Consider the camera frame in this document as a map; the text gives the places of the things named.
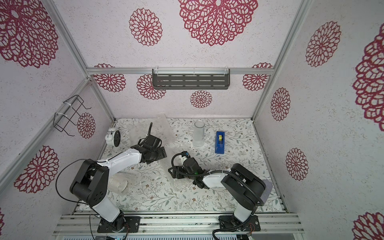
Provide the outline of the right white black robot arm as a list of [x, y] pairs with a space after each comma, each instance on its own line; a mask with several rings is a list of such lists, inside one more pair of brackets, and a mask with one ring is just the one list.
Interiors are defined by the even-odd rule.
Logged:
[[201, 168], [195, 158], [184, 151], [171, 158], [168, 169], [174, 179], [190, 179], [200, 189], [226, 189], [237, 201], [234, 222], [246, 223], [257, 207], [264, 206], [268, 196], [267, 184], [241, 164], [230, 170], [208, 171]]

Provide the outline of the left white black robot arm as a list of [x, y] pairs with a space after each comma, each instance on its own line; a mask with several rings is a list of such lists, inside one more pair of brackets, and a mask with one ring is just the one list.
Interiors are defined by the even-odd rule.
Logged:
[[121, 225], [124, 220], [123, 212], [112, 203], [107, 196], [109, 179], [118, 172], [139, 164], [151, 164], [167, 157], [162, 140], [148, 135], [108, 160], [100, 162], [83, 161], [75, 176], [70, 192], [91, 207], [102, 220], [109, 224]]

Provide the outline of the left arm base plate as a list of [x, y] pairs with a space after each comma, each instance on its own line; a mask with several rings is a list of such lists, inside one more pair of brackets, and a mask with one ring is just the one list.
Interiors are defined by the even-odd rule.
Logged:
[[141, 217], [118, 217], [114, 222], [108, 222], [101, 218], [97, 233], [137, 233]]

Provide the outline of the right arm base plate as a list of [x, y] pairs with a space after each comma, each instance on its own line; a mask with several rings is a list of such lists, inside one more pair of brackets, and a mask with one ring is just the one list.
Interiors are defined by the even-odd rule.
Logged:
[[244, 222], [238, 220], [234, 215], [219, 216], [220, 230], [223, 232], [259, 232], [261, 225], [256, 215], [250, 215]]

